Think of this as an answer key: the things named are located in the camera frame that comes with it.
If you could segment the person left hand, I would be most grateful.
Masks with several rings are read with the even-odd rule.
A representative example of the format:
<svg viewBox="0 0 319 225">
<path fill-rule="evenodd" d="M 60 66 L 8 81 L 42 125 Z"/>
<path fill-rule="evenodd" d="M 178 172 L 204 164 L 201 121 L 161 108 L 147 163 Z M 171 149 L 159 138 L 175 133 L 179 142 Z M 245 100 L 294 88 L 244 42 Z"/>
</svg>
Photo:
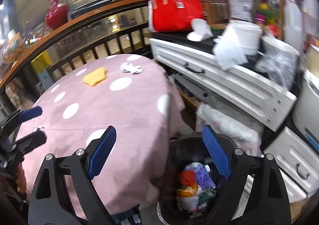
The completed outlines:
<svg viewBox="0 0 319 225">
<path fill-rule="evenodd" d="M 27 182 L 26 182 L 22 163 L 19 163 L 19 165 L 17 166 L 16 184 L 17 184 L 17 191 L 21 194 L 25 194 L 27 189 Z"/>
</svg>

